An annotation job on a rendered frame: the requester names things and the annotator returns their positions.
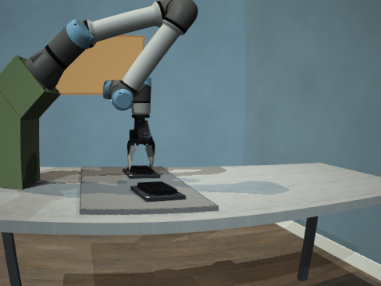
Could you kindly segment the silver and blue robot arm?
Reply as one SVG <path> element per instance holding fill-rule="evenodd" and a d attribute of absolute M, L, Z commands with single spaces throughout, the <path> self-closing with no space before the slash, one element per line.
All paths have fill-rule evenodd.
<path fill-rule="evenodd" d="M 198 7 L 192 0 L 161 0 L 143 9 L 94 22 L 72 20 L 45 48 L 29 57 L 26 65 L 42 85 L 53 90 L 64 70 L 85 49 L 94 47 L 98 41 L 157 26 L 158 31 L 123 79 L 106 80 L 103 86 L 103 93 L 105 91 L 103 98 L 111 99 L 118 110 L 131 108 L 133 115 L 149 115 L 151 113 L 149 75 L 176 39 L 187 32 L 197 15 Z"/>

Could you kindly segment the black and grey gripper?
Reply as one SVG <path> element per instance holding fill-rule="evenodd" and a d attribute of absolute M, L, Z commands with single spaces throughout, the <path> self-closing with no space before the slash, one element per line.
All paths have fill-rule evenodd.
<path fill-rule="evenodd" d="M 134 118 L 134 130 L 136 130 L 136 126 L 135 126 L 136 120 L 145 120 L 145 118 L 150 118 L 150 115 L 133 115 L 132 114 L 132 118 Z M 134 143 L 137 144 L 137 146 L 139 144 L 143 144 L 144 146 L 146 146 L 145 150 L 147 152 L 148 159 L 150 161 L 149 166 L 150 166 L 150 168 L 152 168 L 153 162 L 154 162 L 154 154 L 155 154 L 155 143 L 154 143 L 152 137 L 151 137 L 151 142 L 139 142 L 138 138 L 137 138 L 137 130 L 136 131 L 130 130 L 130 140 L 127 142 L 127 152 L 128 152 L 127 153 L 127 159 L 128 159 L 129 171 L 130 171 L 130 168 L 132 167 L 132 161 L 134 159 L 133 155 L 136 152 L 136 148 L 134 146 Z M 146 145 L 146 144 L 148 144 L 148 145 Z"/>

